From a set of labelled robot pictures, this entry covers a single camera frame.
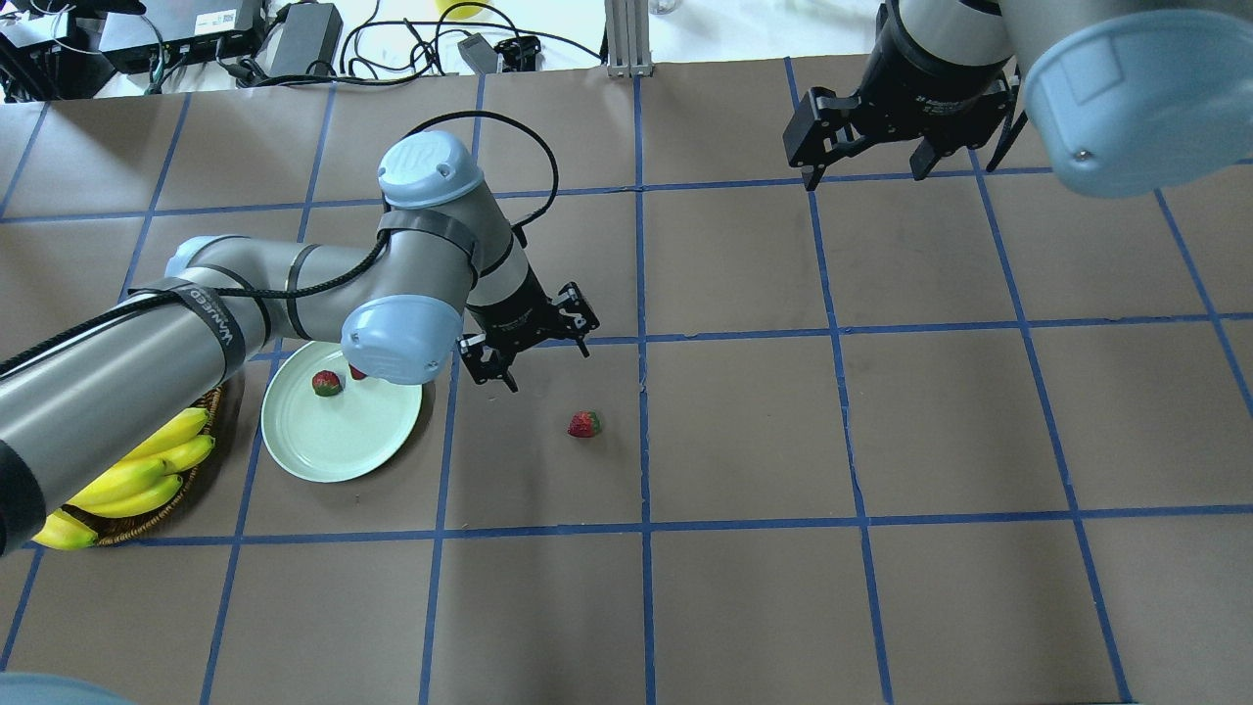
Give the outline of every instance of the grid line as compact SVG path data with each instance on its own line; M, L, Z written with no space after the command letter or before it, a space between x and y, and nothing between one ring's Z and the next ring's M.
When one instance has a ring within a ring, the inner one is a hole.
M789 84L794 90L794 76L792 75L791 59L784 59L784 65L788 71ZM482 108L482 95L485 80L480 76L479 91L477 91L477 106ZM441 481L440 481L440 505L437 510L437 528L436 531L402 531L402 532L362 532L362 533L312 533L312 535L289 535L289 536L247 536L243 532L247 508L251 497L252 482L256 473L256 466L259 457L261 450L261 432L259 426L253 438L252 455L249 457L248 471L246 476L246 483L243 495L241 497L239 513L237 516L236 533L234 536L223 537L149 537L140 538L132 542L135 546L145 547L174 547L174 546L231 546L232 553L228 563L228 571L223 585L222 605L219 606L218 621L214 630L214 639L211 652L211 661L207 664L205 680L202 689L202 702L207 701L208 692L212 687L213 667L217 660L217 650L221 646L221 636L224 626L226 614L229 604L229 594L233 584L234 569L238 560L238 551L242 546L248 545L293 545L293 543L346 543L346 542L372 542L372 541L435 541L442 546L444 540L480 540L480 538L497 538L497 537L514 537L514 536L566 536L566 535L581 535L581 533L640 533L643 538L644 548L644 602L645 602L645 679L648 690L648 702L649 705L655 704L655 674L653 670L653 622L652 622L652 550L650 550L650 537L653 532L672 532L672 531L753 531L753 530L769 530L769 528L793 528L793 527L861 527L863 535L863 558L868 561L868 532L867 527L877 526L915 526L915 525L937 525L937 523L989 523L989 522L1026 522L1026 521L1073 521L1075 523L1076 535L1080 541L1080 546L1084 552L1085 569L1089 572L1089 581L1094 589L1094 596L1098 599L1098 610L1103 620L1103 631L1105 632L1106 646L1115 651L1111 652L1111 664L1114 665L1116 677L1119 679L1120 695L1124 700L1129 700L1129 691L1126 690L1125 679L1120 674L1120 665L1116 661L1116 645L1113 641L1113 634L1108 627L1108 616L1104 615L1104 604L1099 596L1099 585L1095 584L1095 567L1091 563L1090 551L1086 548L1086 537L1083 530L1084 520L1124 520L1124 518L1144 518L1144 517L1179 517L1179 516L1214 516L1214 515L1253 515L1253 505L1228 505L1228 506L1192 506L1192 507L1149 507L1149 508L1108 508L1108 510L1081 510L1078 506L1078 501L1071 503L1069 511L1063 512L1022 512L1022 513L984 513L984 515L928 515L928 516L886 516L886 517L870 517L865 515L865 506L861 501L861 492L857 487L856 471L852 466L852 446L851 436L848 435L848 422L847 422L847 398L846 389L843 388L845 381L843 374L840 372L841 358L838 352L840 337L843 334L863 334L863 333L892 333L892 332L927 332L927 331L946 331L946 329L984 329L984 328L1012 328L1019 327L1022 329L1024 339L1029 349L1029 359L1032 363L1032 372L1036 374L1037 392L1041 394L1041 403L1046 409L1046 421L1050 423L1050 435L1054 435L1055 452L1059 453L1059 470L1063 473L1063 481L1066 487L1068 502L1074 500L1074 491L1070 486L1069 471L1064 466L1064 460L1060 457L1060 440L1055 437L1056 430L1051 422L1051 408L1048 406L1046 391L1044 389L1042 377L1039 376L1039 364L1034 358L1034 344L1030 341L1030 329L1036 327L1064 327L1064 326L1099 326L1099 324L1141 324L1141 323L1168 323L1168 322L1200 322L1212 321L1215 332L1219 336L1222 346L1224 348L1224 354L1227 356L1228 363L1232 366L1233 374L1235 376L1237 383L1240 387L1240 392L1244 397L1245 404L1249 407L1250 414L1253 414L1253 401L1250 401L1249 391L1245 379L1235 363L1232 354L1232 348L1220 321L1223 319L1253 319L1253 312L1229 312L1219 313L1213 306L1205 291L1204 283L1202 282L1200 274L1192 260L1190 253L1188 252L1187 244L1184 242L1183 234L1179 232L1177 223L1174 222L1173 214L1169 210L1169 205L1165 202L1164 195L1158 192L1159 204L1167 217L1173 234L1177 238L1177 243L1180 248L1182 255L1188 263L1189 272L1193 275L1194 283L1207 306L1205 314L1195 316L1163 316L1163 317L1139 317L1139 318L1121 318L1121 319L1105 319L1105 318L1073 318L1073 319L1045 319L1045 321L1027 321L1021 311L1021 303L1017 298L1016 287L1012 283L1012 273L1010 270L1007 255L1004 250L1004 243L1000 242L999 229L995 223L995 214L992 212L991 202L986 195L986 188L982 178L985 175L999 178L1001 175L1012 177L1015 174L1037 174L1037 173L1050 173L1051 169L1048 167L1029 167L1029 168L1004 168L995 173L985 172L980 168L977 158L971 154L972 170L954 170L954 172L937 172L932 174L933 177L969 177L975 175L980 184L981 193L984 194L985 207L987 209L987 215L990 218L990 225L994 230L994 237L997 239L999 250L1002 259L1002 267L1006 273L1007 283L1011 287L1011 293L1015 298L1015 308L1017 313L1016 321L981 321L981 322L966 322L966 323L917 323L917 324L901 324L901 326L848 326L840 327L836 324L834 307L831 302L829 294L829 279L828 272L826 270L824 252L821 240L821 223L818 222L818 215L816 212L816 199L813 194L809 194L811 200L811 218L814 227L816 247L818 249L819 257L819 275L823 283L823 294L826 297L826 303L828 304L828 323L831 329L823 328L802 328L802 329L782 329L782 331L741 331L741 332L712 332L700 333L695 336L685 334L647 334L645 327L645 293L644 293L644 219L643 219L643 194L652 190L687 190L687 189L714 189L714 188L744 188L744 187L773 187L773 185L794 185L799 184L799 178L782 178L782 179L744 179L744 180L728 180L728 182L700 182L700 183L660 183L660 184L645 184L643 183L643 133L642 133L642 106L640 106L640 83L639 79L634 79L635 90L635 103L634 103L634 119L635 119L635 148L637 148L637 178L633 185L624 187L608 187L608 188L568 188L559 192L561 195L584 195L584 194L601 194L601 193L620 193L620 192L634 192L637 194L637 264L638 264L638 303L639 303L639 334L637 337L615 337L615 338L594 338L589 341L589 344L620 344L620 343L633 343L638 344L640 349L640 451L642 451L642 493L643 493L643 508L642 508L642 521L638 525L623 523L623 525L579 525L579 526L549 526L549 527L502 527L502 528L485 528L485 530L460 530L460 531L444 531L441 515L446 507L446 495L449 485L449 472L450 472L450 453L451 453L451 440L452 440L452 427L455 418L455 403L456 403L456 388L457 388L457 374L459 368L454 363L451 383L450 383L450 404L446 414L446 428L445 428L445 457L441 465ZM174 153L175 144L179 138L179 131L182 130L184 118L190 103L192 95L188 94L184 98L183 111L179 116L178 124L172 138L169 152L167 153L167 159L162 169L160 177L158 178L158 184L153 194L153 199L147 210L137 212L118 212L118 213L100 213L100 214L68 214L68 215L34 215L34 217L16 217L5 218L3 217L9 202L16 189L19 178L26 165L28 158L33 152L34 143L40 133L44 124L44 119L49 110L49 104L43 106L43 110L36 119L35 126L28 139L26 147L23 155L18 163L13 178L4 194L4 200L0 202L0 223L38 223L38 222L66 222L66 220L90 220L90 219L113 219L113 218L129 218L129 217L143 217L144 225L140 230L140 238L137 242L134 255L132 258L130 268L128 269L127 278L123 286L123 291L130 283L133 277L135 262L144 245L145 235L154 217L170 217L170 215L187 215L187 214L202 214L202 213L223 213L223 212L251 212L251 210L277 210L277 209L302 209L302 222L299 237L303 238L307 219L312 208L335 208L335 207L352 207L352 205L377 205L381 203L380 199L346 199L346 200L313 200L313 190L316 187L316 179L318 170L321 168L322 150L326 142L327 128L331 119L331 103L333 100L333 89L327 100L326 113L323 115L322 134L320 138L317 154L315 158L313 173L311 174L311 182L308 192L306 194L304 202L298 203L274 203L274 204L258 204L258 205L226 205L226 207L209 207L209 208L182 208L182 209L165 209L158 210L155 208L157 200L159 198L160 189L163 187L164 178L168 173L170 165L170 158ZM475 120L475 142L474 152L477 154L477 142L479 142L479 129L480 120ZM1253 164L1253 159L1240 159L1239 164ZM911 174L903 173L883 173L883 174L850 174L838 175L828 174L823 182L848 182L848 180L886 180L886 179L906 179L912 178ZM541 197L546 192L507 192L497 194L499 198L524 198L524 197ZM845 432L846 432L846 445L847 453L850 456L850 467L852 473L852 482L855 490L855 503L861 505L861 511L857 517L841 517L841 518L781 518L781 520L746 520L746 521L702 521L702 522L652 522L650 517L650 496L649 496L649 466L648 466L648 392L647 392L647 346L649 342L682 342L682 341L698 341L698 339L738 339L748 337L798 337L798 336L818 336L818 334L831 334L837 364L837 378L841 386L841 406L842 414L845 417ZM256 356L253 361L268 361L272 363L269 379L273 379L274 374L282 361L289 357L291 352L283 354L283 352L263 352L263 354ZM39 563L44 556L45 550L39 546L26 545L24 550L30 550L34 552L30 570L28 571L26 581L24 584L23 594L19 600L18 607L14 614L13 622L4 645L4 651L0 654L0 670L8 666L11 650L18 636L21 620L24 616L24 610L28 605L30 594L33 591L36 574L39 570ZM432 556L432 575L431 575L431 592L429 600L429 622L427 631L429 637L434 637L434 615L435 615L435 599L437 597L439 589L439 560ZM421 695L422 702L425 702L429 694L426 692L431 659L432 641L427 639L424 649L424 692ZM881 679L886 681L886 670L881 665ZM890 691L886 699L891 702Z
M1235 378L1235 387L1239 388L1240 397L1244 399L1244 408L1253 417L1253 396L1249 394L1249 386L1244 379L1244 373L1240 371L1239 361L1235 359L1235 351L1232 348L1232 341L1227 337L1227 329L1223 328L1223 321L1218 316L1218 309L1214 308L1214 301L1209 297L1205 282L1200 279L1200 269L1197 268L1197 262L1192 258L1192 252L1188 250L1188 243L1184 240L1183 230L1179 229L1179 223L1174 219L1174 213L1170 210L1170 204L1167 203L1165 194L1162 193L1160 188L1153 193L1158 198L1158 207L1162 208L1162 215L1165 217L1167 224L1170 225L1170 234L1174 237L1175 245L1179 247L1179 254L1183 257L1184 264L1188 265L1188 274L1192 275L1192 282L1197 286L1200 302L1205 306L1207 319L1214 326L1214 333L1218 334L1218 343L1223 347L1227 366L1230 367L1232 376Z
M149 213L157 207L157 199L160 198L162 187L165 184L165 175L169 173L169 164L174 158L174 148L178 145L179 133L183 129L183 121L187 118L187 108L192 101L192 95L187 94L183 99L183 108L178 116L178 123L174 125L174 131L170 135L169 148L165 150L165 162L162 165L160 175L157 178L157 184L153 188L152 199L148 203ZM18 170L14 172L13 182L9 184L9 192L5 194L4 205L8 207L8 199L13 194L14 188L18 185L18 178L21 175L21 169L26 163L26 158L30 155L31 148L35 144L35 135L39 133L39 128L43 126L44 116L48 114L48 103L44 104L43 111L39 114L39 120L35 124L35 129L31 131L30 140L26 143L26 150L23 153L21 162L18 164ZM125 279L122 284L122 293L118 296L118 301L125 297L127 287L129 286L130 277L134 273L135 262L139 259L139 250L143 248L144 235L148 232L148 224L150 223L150 215L144 220L144 225L139 232L139 237L135 240L135 248L132 252L130 265L127 270ZM9 664L9 656L11 655L13 645L18 639L18 631L21 629L21 620L25 616L26 605L30 601L30 591L35 585L35 579L39 575L39 566L43 562L44 547L39 546L35 548L35 557L30 562L30 571L26 574L26 582L23 587L21 597L18 601L18 609L14 611L13 624L9 626L9 636L5 640L4 654L0 654L0 671L5 670Z
M640 76L632 78L632 120L635 135L635 303L639 346L639 513L640 582L644 612L644 701L657 705L657 631L653 622L653 488L648 426L648 297L644 242L644 99Z
M190 101L192 94L188 94L188 101ZM313 167L309 172L309 184L306 189L304 195L304 217L301 220L301 233L304 234L304 224L307 223L308 215L308 203L313 199L313 189L317 185L318 169L322 164L322 152L326 148L326 133L330 125L331 109L335 106L335 88L327 91L326 105L323 108L322 115L322 131L317 147L313 153ZM276 352L271 356L269 363L269 376L266 379L266 387L273 382L274 377L278 374L278 369L282 367L286 357L278 356L278 346L281 341L276 341ZM218 614L213 624L213 637L209 642L209 655L204 664L204 680L200 682L200 705L208 705L209 699L213 695L213 680L217 676L218 656L222 651L222 636L226 631L227 615L231 611L231 596L234 592L234 576L236 569L239 565L239 550L243 546L241 538L244 533L244 527L248 522L248 507L252 503L252 487L253 481L257 477L257 462L261 460L261 447L264 445L264 438L261 433L261 419L257 419L257 431L253 433L252 450L248 457L248 471L244 475L243 492L239 497L239 511L236 515L236 528L234 528L234 541L231 543L231 556L227 560L227 574L222 581L222 597L218 604Z
M1011 178L1015 175L1024 174L1046 174L1053 173L1050 167L1004 167L996 169L995 172L980 170L980 173L986 178ZM954 177L970 177L974 175L972 170L957 169L957 170L940 170L932 172L927 178L954 178ZM871 174L826 174L822 178L822 183L843 183L843 182L860 182L860 180L912 180L913 174L906 172L883 172L883 173L871 173ZM638 183L626 185L603 185L603 187L580 187L580 188L561 188L558 190L558 195L601 195L606 193L634 193L634 192L653 192L653 190L715 190L724 188L754 188L754 187L781 187L781 185L798 185L802 180L799 177L784 177L784 178L759 178L759 179L738 179L738 180L707 180L707 182L675 182L675 183ZM548 195L548 190L505 190L495 193L494 195L500 199L510 198L543 198ZM352 205L380 205L382 204L381 198L347 198L347 199L332 199L332 200L313 200L308 205L311 208L343 208ZM286 203L259 203L259 204L239 204L239 205L209 205L198 208L167 208L158 209L153 212L153 217L164 218L172 215L203 215L208 213L241 213L241 212L258 212L258 210L294 210L303 208L304 202L286 202ZM70 213L70 214L49 214L49 215L19 215L19 217L3 217L3 210L0 210L0 224L16 224L16 223L45 223L45 222L65 222L65 220L95 220L95 219L115 219L115 218L135 218L143 217L147 210L119 210L108 213Z
M793 105L799 105L796 86L796 74L792 70L791 56L783 59L787 73L788 91ZM880 690L887 705L895 702L892 696L892 674L887 659L887 640L883 636L883 616L878 600L878 579L875 574L875 553L870 540L870 522L866 517L866 498L857 481L857 458L853 452L852 430L848 425L850 402L848 381L845 377L843 347L840 342L841 329L836 316L834 299L831 293L831 272L827 268L827 250L822 239L822 218L818 213L818 197L813 190L806 192L809 200L809 223L813 228L813 247L818 259L818 278L822 284L822 302L827 311L827 334L831 336L831 354L834 364L836 388L840 392L840 421L845 433L845 453L848 458L848 480L852 486L853 508L857 512L857 527L861 532L862 570L866 575L866 599L870 610L871 632L875 637L875 659L878 664Z
M1131 691L1126 684L1126 674L1123 671L1123 660L1118 651L1118 641L1114 639L1114 627L1109 620L1109 611L1105 609L1105 597L1101 592L1100 579L1096 575L1096 563L1093 560L1091 547L1088 545L1088 531L1084 528L1083 515L1079 511L1079 498L1075 496L1075 487L1070 478L1070 467L1066 463L1066 455L1061 447L1061 436L1058 432L1056 418L1053 414L1053 403L1049 401L1049 391L1044 383L1044 373L1040 369L1040 359L1036 357L1035 341L1031 337L1031 326L1027 323L1026 313L1022 308L1022 298L1019 294L1017 283L1014 279L1014 268L1010 265L1009 252L1001 237L1001 228L992 207L991 195L987 192L987 183L984 180L982 169L979 165L979 155L974 149L969 150L970 163L975 168L975 182L979 185L979 195L984 203L987 215L987 225L996 244L996 254L1005 273L1005 284L1010 291L1010 299L1014 302L1014 314L1019 321L1019 329L1022 336L1022 346L1026 349L1027 364L1031 368L1031 377L1035 382L1036 396L1040 398L1040 411L1044 413L1044 423L1049 431L1049 441L1053 445L1053 455L1056 460L1058 473L1061 478L1061 487L1066 495L1066 506L1075 527L1075 540L1079 543L1079 553L1083 558L1084 572L1088 575L1088 587L1091 591L1093 604L1096 610L1096 619L1100 622L1101 636L1105 640L1105 651L1109 655L1110 667L1114 672L1114 681L1118 685L1119 697L1124 702L1131 701Z
M21 585L21 596L18 599L18 607L13 611L13 622L9 625L9 636L4 640L4 652L0 654L0 672L9 670L9 657L13 656L13 645L18 641L18 631L21 629L21 619L26 614L26 605L30 604L30 592L35 587L35 577L39 575L39 563L44 560L43 546L35 546L35 555L30 560L30 569L26 571L26 581Z
M48 108L51 101L44 103L44 106L39 110L39 116L35 118L35 126L30 128L30 136L26 139L26 147L21 150L21 157L18 158L18 165L13 169L13 177L9 179L9 187L5 188L4 199L0 200L0 218L4 217L5 210L9 209L9 200L13 199L14 190L18 189L18 179L21 178L21 172L26 168L26 160L30 158L30 153L35 149L35 138L39 136L39 130L44 126L44 118L48 116Z
M187 111L192 106L192 94L188 93L183 96L183 106L178 113L178 121L174 123L174 133L169 140L169 148L165 149L165 160L162 163L160 173L157 175L157 187L153 188L152 200L148 202L148 210L144 212L144 224L139 228L139 237L135 239L135 248L130 252L130 264L127 267L127 275L122 279L122 291L118 292L118 303L122 303L129 294L127 289L135 278L135 268L139 267L139 255L143 253L144 244L148 242L148 230L153 224L153 213L157 212L157 200L160 199L160 192L165 187L165 177L169 175L169 165L174 163L174 150L178 149L178 139L183 134L183 125L187 124Z
M486 93L487 76L479 74L479 88L475 91L475 110L482 110L484 94ZM479 160L480 134L482 131L482 118L474 118L474 139L470 144L470 154L475 162ZM427 705L431 701L431 669L435 661L435 620L439 615L440 604L440 575L444 566L444 538L445 522L449 512L449 485L452 477L452 440L457 418L457 384L461 379L461 366L457 356L452 356L452 372L449 374L449 402L444 414L444 453L440 457L440 493L435 505L435 532L431 546L431 570L427 574L426 591L426 621L422 627L422 661L419 664L419 705Z
M1193 505L1173 507L1113 507L1104 510L1080 510L1085 521L1152 520L1168 517L1222 517L1253 515L1253 505ZM935 525L996 525L1015 522L1070 522L1074 515L1069 510L1034 512L981 512L955 515L882 515L860 517L779 517L764 520L690 520L650 522L650 533L678 532L723 532L723 531L763 531L791 528L852 528L862 525L870 527L935 526ZM482 527L465 530L445 530L444 541L481 541L492 538L521 538L536 536L586 536L586 535L630 535L643 533L643 522L604 523L604 525L545 525ZM328 533L289 533L289 535L243 535L243 536L147 536L128 542L137 548L169 548L179 546L289 546L289 545L337 545L337 543L385 543L397 541L434 541L434 530L396 530L367 532L328 532ZM43 547L28 542L20 550L31 551Z

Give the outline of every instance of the white floor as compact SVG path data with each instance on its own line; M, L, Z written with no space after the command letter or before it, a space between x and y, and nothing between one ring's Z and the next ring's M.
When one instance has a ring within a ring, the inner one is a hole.
M170 0L148 0L165 3ZM287 0L268 0L273 9ZM343 18L341 43L373 10L373 0L333 0ZM381 0L378 19L434 21L439 18L434 0ZM600 48L605 25L601 0L492 0L521 29L540 30L573 39L591 50ZM880 0L678 0L667 15L652 16L649 25L654 61L730 61L778 56L823 54L863 54L875 44L875 11ZM469 21L500 23L499 16L481 11ZM434 28L420 28L424 36ZM509 36L506 30L482 29L495 44ZM268 48L282 38L282 28L258 56L268 64ZM441 59L449 73L470 73L456 50L457 36L441 40ZM412 36L402 26L375 28L362 33L361 55L398 65L408 60ZM541 70L588 68L596 60L560 41L543 40ZM98 96L138 95L148 85L147 75L115 75ZM222 90L233 88L229 75L216 64L199 64L179 70L165 84L167 93Z

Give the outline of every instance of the black box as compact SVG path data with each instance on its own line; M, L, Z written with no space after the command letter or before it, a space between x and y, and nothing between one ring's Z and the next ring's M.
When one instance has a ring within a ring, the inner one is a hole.
M330 3L289 5L269 75L328 75L342 29L340 10Z
M212 61L219 38L222 56L254 54L266 36L262 0L147 0L147 18L160 30L165 46L190 51L187 63ZM157 35L137 15L110 13L100 35L100 51L124 74L147 71Z

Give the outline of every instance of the yellow object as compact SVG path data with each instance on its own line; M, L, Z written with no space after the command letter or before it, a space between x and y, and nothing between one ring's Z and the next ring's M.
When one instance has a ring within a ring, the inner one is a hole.
M119 502L157 485L168 468L169 465L159 456L122 461L104 471L104 475L91 481L91 485L71 497L66 505L84 507Z
M207 423L209 423L208 409L195 407L183 409L177 417L157 430L157 433L149 436L147 441L137 446L134 451L127 453L122 460L132 461L134 458L143 458L145 456L160 453L162 451L169 451L175 446L190 441L193 436L200 433L200 430L204 428L204 425Z
M203 463L213 451L213 446L214 441L212 436L200 435L192 438L192 441L188 441L187 443L158 453L157 458L165 461L169 466L165 468L167 476L180 473Z
M86 525L58 510L48 515L44 528L35 535L34 541L59 551L78 551L94 546L96 533Z
M139 495L134 495L118 502L110 502L108 505L90 505L80 508L86 512L91 512L98 517L105 517L109 520L138 517L139 515L152 512L153 510L157 510L162 505L169 502L182 486L183 478L180 476L167 476L158 481L157 485L140 492Z
M447 10L452 5L456 5L461 0L435 0L435 11L439 13L440 15L442 15L445 10ZM491 0L481 0L481 3L484 5L490 5ZM452 10L451 13L449 13L449 16L444 18L444 19L445 20L452 20L452 21L469 20L470 18L477 15L481 11L482 11L482 8L476 8L474 5L466 5L465 8L457 8L456 10Z

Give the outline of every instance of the metal post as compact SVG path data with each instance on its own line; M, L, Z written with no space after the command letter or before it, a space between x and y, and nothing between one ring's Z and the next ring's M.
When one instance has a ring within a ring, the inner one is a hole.
M605 0L609 78L653 75L648 49L648 0Z

